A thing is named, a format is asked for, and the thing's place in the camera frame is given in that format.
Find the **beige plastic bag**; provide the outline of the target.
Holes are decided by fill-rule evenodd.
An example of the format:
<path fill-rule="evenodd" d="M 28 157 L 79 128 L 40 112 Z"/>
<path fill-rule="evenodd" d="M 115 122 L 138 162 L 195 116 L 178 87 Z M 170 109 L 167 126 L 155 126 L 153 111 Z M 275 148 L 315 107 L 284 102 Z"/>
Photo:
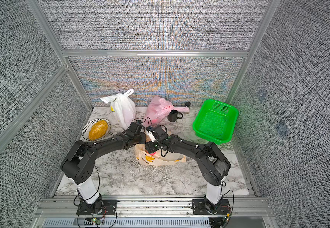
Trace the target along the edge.
<path fill-rule="evenodd" d="M 178 153 L 158 150 L 154 154 L 149 154 L 144 144 L 135 146 L 135 157 L 143 166 L 170 166 L 186 162 L 186 156 Z"/>

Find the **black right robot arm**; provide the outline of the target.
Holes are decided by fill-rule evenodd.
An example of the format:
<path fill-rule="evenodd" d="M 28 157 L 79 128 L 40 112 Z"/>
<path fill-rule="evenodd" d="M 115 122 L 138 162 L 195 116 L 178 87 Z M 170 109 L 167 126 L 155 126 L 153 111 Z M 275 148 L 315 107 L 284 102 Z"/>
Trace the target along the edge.
<path fill-rule="evenodd" d="M 167 129 L 162 126 L 149 126 L 146 134 L 150 141 L 145 143 L 145 149 L 152 154 L 160 151 L 165 157 L 168 153 L 182 154 L 195 160 L 208 182 L 207 192 L 204 197 L 204 207 L 210 214 L 216 214 L 221 210 L 223 195 L 222 189 L 226 185 L 231 164 L 219 147 L 213 143 L 194 143 L 180 138 L 177 135 L 169 135 Z"/>

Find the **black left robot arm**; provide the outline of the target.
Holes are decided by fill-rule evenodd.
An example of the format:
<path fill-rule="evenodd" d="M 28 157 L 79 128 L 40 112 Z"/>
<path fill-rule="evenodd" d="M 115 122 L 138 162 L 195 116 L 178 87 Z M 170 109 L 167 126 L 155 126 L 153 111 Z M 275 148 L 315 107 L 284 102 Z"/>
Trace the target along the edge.
<path fill-rule="evenodd" d="M 95 187 L 91 179 L 95 161 L 111 152 L 144 143 L 145 140 L 145 128 L 139 121 L 132 122 L 128 129 L 99 142 L 88 143 L 79 140 L 64 158 L 61 170 L 76 185 L 80 199 L 92 205 L 100 198 L 99 187 Z"/>

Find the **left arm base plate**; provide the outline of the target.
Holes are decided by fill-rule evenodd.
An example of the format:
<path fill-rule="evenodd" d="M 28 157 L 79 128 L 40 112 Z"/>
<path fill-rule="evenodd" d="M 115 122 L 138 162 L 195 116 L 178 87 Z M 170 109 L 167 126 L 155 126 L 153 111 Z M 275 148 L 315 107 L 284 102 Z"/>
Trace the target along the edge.
<path fill-rule="evenodd" d="M 115 210 L 117 209 L 117 200 L 113 199 L 99 199 L 93 204 L 88 204 L 86 202 L 80 202 L 76 215 L 115 215 Z"/>

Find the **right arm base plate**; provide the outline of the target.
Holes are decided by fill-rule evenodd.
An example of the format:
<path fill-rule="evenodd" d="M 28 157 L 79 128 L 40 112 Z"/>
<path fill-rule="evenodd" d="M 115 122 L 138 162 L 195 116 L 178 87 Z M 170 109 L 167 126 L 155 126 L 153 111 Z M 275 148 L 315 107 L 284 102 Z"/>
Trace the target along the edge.
<path fill-rule="evenodd" d="M 208 199 L 193 199 L 191 207 L 194 215 L 230 215 L 231 206 L 228 199 L 221 199 L 212 204 Z"/>

